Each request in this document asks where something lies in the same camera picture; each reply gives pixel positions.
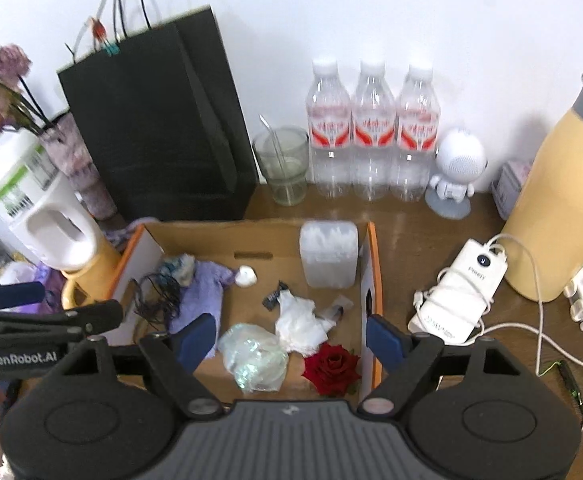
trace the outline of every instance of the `white charging cable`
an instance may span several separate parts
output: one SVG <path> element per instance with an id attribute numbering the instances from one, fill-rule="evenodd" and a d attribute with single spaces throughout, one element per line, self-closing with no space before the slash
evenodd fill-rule
<path id="1" fill-rule="evenodd" d="M 529 332 L 533 332 L 534 334 L 538 335 L 538 343 L 536 346 L 536 365 L 535 365 L 535 368 L 536 368 L 535 373 L 537 376 L 540 375 L 540 357 L 541 357 L 541 352 L 542 352 L 543 340 L 547 341 L 550 345 L 553 346 L 553 348 L 555 348 L 559 353 L 564 355 L 572 363 L 575 363 L 575 364 L 583 367 L 583 361 L 581 361 L 577 357 L 574 357 L 573 355 L 571 355 L 564 348 L 562 348 L 558 343 L 556 343 L 552 338 L 550 338 L 545 333 L 543 333 L 543 328 L 544 328 L 544 323 L 545 323 L 545 307 L 543 306 L 542 300 L 540 298 L 540 279 L 539 279 L 538 267 L 536 266 L 536 261 L 534 260 L 534 257 L 532 256 L 531 252 L 529 252 L 529 249 L 527 249 L 527 247 L 525 247 L 525 245 L 520 240 L 518 240 L 516 237 L 514 237 L 510 234 L 507 234 L 507 233 L 500 233 L 500 234 L 497 234 L 496 236 L 492 237 L 491 240 L 489 240 L 484 245 L 484 247 L 488 251 L 494 251 L 494 250 L 505 251 L 505 249 L 504 249 L 504 247 L 502 247 L 502 245 L 495 243 L 495 241 L 500 240 L 502 238 L 511 240 L 514 243 L 516 243 L 518 246 L 520 246 L 520 248 L 524 251 L 525 254 L 527 254 L 527 256 L 529 257 L 529 260 L 531 261 L 531 269 L 533 271 L 534 284 L 536 286 L 536 296 L 538 298 L 539 326 L 538 326 L 538 328 L 536 328 L 536 327 L 533 327 L 531 325 L 527 325 L 524 323 L 507 322 L 507 323 L 499 323 L 499 324 L 496 324 L 496 325 L 491 326 L 489 328 L 485 328 L 485 323 L 483 322 L 482 317 L 481 317 L 478 320 L 478 323 L 476 324 L 476 328 L 478 328 L 480 330 L 478 335 L 475 335 L 475 336 L 469 338 L 466 342 L 460 343 L 457 346 L 472 345 L 472 344 L 474 344 L 476 339 L 478 339 L 480 336 L 488 334 L 490 332 L 494 332 L 495 330 L 500 330 L 502 328 L 522 328 L 523 330 L 528 330 Z M 486 298 L 478 290 L 478 287 L 476 287 L 473 280 L 470 279 L 470 277 L 463 274 L 462 272 L 460 272 L 456 269 L 452 269 L 451 267 L 446 267 L 443 270 L 441 270 L 441 272 L 438 273 L 437 281 L 440 282 L 440 280 L 443 278 L 445 273 L 450 272 L 450 271 L 456 273 L 458 276 L 463 278 L 467 283 L 469 283 L 471 285 L 471 288 L 473 289 L 473 291 L 467 291 L 464 289 L 461 290 L 461 289 L 458 289 L 455 287 L 448 287 L 448 288 L 453 288 L 453 290 L 456 290 L 457 292 L 463 292 L 464 294 L 478 296 L 479 298 L 481 298 L 485 302 L 485 310 L 483 311 L 481 316 L 484 316 L 485 314 L 489 313 L 491 311 L 491 304 L 492 304 L 493 300 L 489 300 L 488 298 Z M 418 317 L 418 321 L 420 322 L 422 327 L 426 327 L 427 323 L 425 323 L 425 321 L 421 317 L 420 309 L 421 309 L 422 305 L 425 303 L 425 300 L 429 299 L 429 301 L 433 301 L 431 298 L 431 294 L 433 293 L 434 290 L 436 290 L 437 287 L 440 287 L 440 286 L 443 286 L 443 285 L 437 284 L 425 292 L 421 292 L 421 293 L 417 292 L 414 295 L 415 311 L 416 311 L 416 315 Z M 438 302 L 435 304 L 437 306 L 440 306 L 441 308 L 445 308 L 446 310 L 450 310 L 447 306 L 442 305 Z"/>

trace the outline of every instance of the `red rose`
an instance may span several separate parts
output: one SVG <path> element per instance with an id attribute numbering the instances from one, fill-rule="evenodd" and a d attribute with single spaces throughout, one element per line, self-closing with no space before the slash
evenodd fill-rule
<path id="1" fill-rule="evenodd" d="M 323 343 L 317 354 L 305 357 L 302 376 L 309 379 L 322 396 L 344 396 L 350 384 L 360 379 L 356 373 L 357 355 L 351 355 L 341 345 Z"/>

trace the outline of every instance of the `purple cloth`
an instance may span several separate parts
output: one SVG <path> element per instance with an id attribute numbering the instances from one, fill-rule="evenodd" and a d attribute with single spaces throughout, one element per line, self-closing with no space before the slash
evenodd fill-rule
<path id="1" fill-rule="evenodd" d="M 45 264 L 36 266 L 35 282 L 41 282 L 45 286 L 45 299 L 41 303 L 17 306 L 14 312 L 21 314 L 56 314 L 62 312 L 60 295 L 67 281 L 60 270 L 51 269 Z"/>
<path id="2" fill-rule="evenodd" d="M 222 293 L 225 288 L 234 283 L 235 274 L 233 270 L 225 266 L 197 260 L 191 285 L 180 289 L 180 314 L 169 324 L 169 333 L 180 332 L 201 314 L 209 313 L 216 320 L 216 342 L 218 342 Z M 205 359 L 214 357 L 215 354 L 216 343 Z"/>
<path id="3" fill-rule="evenodd" d="M 127 247 L 127 242 L 129 242 L 130 238 L 136 231 L 136 228 L 141 224 L 150 224 L 153 222 L 160 222 L 157 218 L 153 218 L 153 216 L 145 216 L 143 218 L 139 218 L 134 220 L 132 223 L 127 225 L 127 227 L 123 229 L 116 229 L 112 231 L 104 231 L 103 234 L 105 238 L 113 245 L 117 251 L 123 253 L 123 251 Z"/>

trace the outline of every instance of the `white power bank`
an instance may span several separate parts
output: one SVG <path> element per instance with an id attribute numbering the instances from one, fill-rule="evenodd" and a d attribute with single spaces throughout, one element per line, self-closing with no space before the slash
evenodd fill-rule
<path id="1" fill-rule="evenodd" d="M 507 257 L 503 251 L 492 253 L 484 245 L 470 239 L 451 268 L 463 274 L 487 300 L 491 300 L 507 270 Z M 485 308 L 485 301 L 467 280 L 449 270 L 420 309 L 424 326 L 415 315 L 407 327 L 412 333 L 437 335 L 447 344 L 464 343 Z"/>

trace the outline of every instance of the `white wall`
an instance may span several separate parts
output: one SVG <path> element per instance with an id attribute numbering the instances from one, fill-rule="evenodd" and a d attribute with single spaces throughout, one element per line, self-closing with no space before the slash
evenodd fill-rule
<path id="1" fill-rule="evenodd" d="M 28 81 L 53 114 L 66 102 L 56 70 L 100 0 L 0 0 L 0 45 L 32 59 Z M 571 106 L 583 72 L 583 0 L 147 0 L 151 20 L 210 4 L 232 66 L 250 134 L 258 113 L 305 125 L 311 59 L 332 54 L 353 90 L 361 56 L 383 55 L 398 92 L 411 57 L 434 63 L 441 130 L 462 124 L 489 152 L 486 189 L 513 156 L 533 156 Z M 144 26 L 125 0 L 130 28 Z M 111 7 L 104 23 L 111 31 Z M 83 42 L 85 53 L 91 44 Z"/>

